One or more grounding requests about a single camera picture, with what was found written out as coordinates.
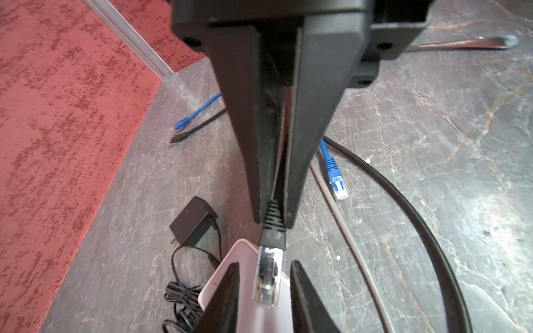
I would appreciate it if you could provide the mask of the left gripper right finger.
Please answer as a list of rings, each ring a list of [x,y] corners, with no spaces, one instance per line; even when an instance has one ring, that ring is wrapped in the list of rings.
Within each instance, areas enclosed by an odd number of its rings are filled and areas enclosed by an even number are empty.
[[[340,332],[298,260],[291,263],[290,291],[294,332]]]

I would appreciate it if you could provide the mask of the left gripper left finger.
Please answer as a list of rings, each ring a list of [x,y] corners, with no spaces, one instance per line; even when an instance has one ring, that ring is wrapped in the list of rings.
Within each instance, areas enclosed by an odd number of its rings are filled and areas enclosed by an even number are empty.
[[[236,333],[240,296],[240,265],[229,265],[193,333]]]

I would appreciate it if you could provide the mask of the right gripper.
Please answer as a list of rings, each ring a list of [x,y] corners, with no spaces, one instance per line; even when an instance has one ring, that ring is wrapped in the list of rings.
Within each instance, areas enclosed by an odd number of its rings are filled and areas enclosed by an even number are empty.
[[[173,34],[212,63],[256,223],[275,198],[294,227],[344,90],[369,86],[376,76],[364,67],[406,52],[432,10],[432,1],[171,1]]]

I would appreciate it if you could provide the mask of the white small network switch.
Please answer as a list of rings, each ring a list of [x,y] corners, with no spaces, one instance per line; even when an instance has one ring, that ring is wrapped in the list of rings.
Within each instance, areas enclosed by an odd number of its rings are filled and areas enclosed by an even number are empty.
[[[198,297],[201,308],[203,310],[207,309],[227,268],[233,262],[237,262],[240,266],[240,292],[236,331],[293,332],[289,278],[285,274],[280,276],[280,293],[276,307],[267,309],[256,304],[254,292],[258,247],[246,239],[239,239],[233,244],[228,254],[207,281]]]

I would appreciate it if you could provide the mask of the black power adapter with cable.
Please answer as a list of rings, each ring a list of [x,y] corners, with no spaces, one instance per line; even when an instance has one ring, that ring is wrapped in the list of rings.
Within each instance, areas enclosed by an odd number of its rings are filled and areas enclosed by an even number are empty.
[[[222,251],[214,255],[198,247],[198,243],[212,229],[217,234],[218,244],[222,244],[222,234],[217,219],[218,215],[211,205],[206,200],[194,196],[169,226],[178,245],[171,256],[174,280],[167,284],[164,294],[164,299],[173,305],[174,317],[163,321],[164,333],[192,332],[200,322],[203,310],[199,296],[203,287],[201,285],[189,287],[180,279],[176,255],[180,251],[197,251],[204,254],[216,269],[223,258]]]

